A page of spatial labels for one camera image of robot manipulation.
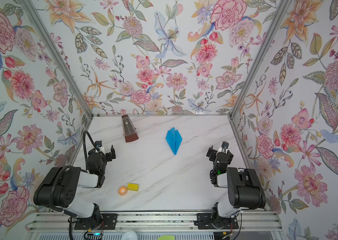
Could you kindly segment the blue square paper sheet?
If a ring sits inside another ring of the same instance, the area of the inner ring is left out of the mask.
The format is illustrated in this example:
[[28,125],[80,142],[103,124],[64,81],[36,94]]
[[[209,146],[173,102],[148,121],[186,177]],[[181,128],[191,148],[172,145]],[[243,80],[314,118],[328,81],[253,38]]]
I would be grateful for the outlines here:
[[175,128],[171,128],[170,130],[168,130],[166,135],[166,141],[174,155],[178,153],[182,140],[183,138],[178,130],[176,130]]

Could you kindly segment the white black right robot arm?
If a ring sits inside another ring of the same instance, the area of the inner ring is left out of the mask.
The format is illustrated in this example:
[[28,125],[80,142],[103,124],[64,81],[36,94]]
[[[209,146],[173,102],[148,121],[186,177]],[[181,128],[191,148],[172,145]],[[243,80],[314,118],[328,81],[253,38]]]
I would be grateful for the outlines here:
[[243,210],[263,209],[266,197],[254,169],[233,168],[234,155],[228,150],[229,143],[222,142],[218,150],[210,147],[206,156],[213,163],[210,181],[216,188],[227,190],[227,195],[212,208],[212,218],[231,218]]

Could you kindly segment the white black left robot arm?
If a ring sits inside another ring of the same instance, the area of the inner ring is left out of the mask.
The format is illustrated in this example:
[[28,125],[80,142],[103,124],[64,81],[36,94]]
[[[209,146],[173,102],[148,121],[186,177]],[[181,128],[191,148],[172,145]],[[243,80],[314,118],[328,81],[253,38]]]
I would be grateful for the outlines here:
[[101,188],[108,162],[116,159],[113,146],[106,153],[101,141],[88,152],[87,170],[65,166],[52,168],[34,193],[34,203],[77,219],[101,218],[100,208],[77,195],[78,188]]

